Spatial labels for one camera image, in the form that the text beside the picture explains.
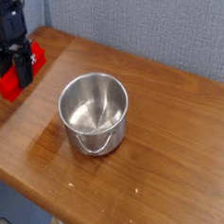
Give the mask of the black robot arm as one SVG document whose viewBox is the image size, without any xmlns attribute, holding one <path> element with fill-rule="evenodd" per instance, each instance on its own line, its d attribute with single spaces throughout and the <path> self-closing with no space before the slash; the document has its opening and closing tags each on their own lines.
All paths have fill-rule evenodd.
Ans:
<svg viewBox="0 0 224 224">
<path fill-rule="evenodd" d="M 24 5 L 25 0 L 0 0 L 0 76 L 4 76 L 15 65 L 22 89 L 34 78 Z"/>
</svg>

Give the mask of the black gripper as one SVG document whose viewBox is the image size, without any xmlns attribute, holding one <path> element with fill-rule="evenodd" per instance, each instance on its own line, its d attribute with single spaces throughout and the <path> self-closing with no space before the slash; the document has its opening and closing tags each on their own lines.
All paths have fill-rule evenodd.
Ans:
<svg viewBox="0 0 224 224">
<path fill-rule="evenodd" d="M 24 1 L 0 2 L 0 77 L 7 73 L 14 61 L 21 89 L 33 80 L 24 5 Z"/>
</svg>

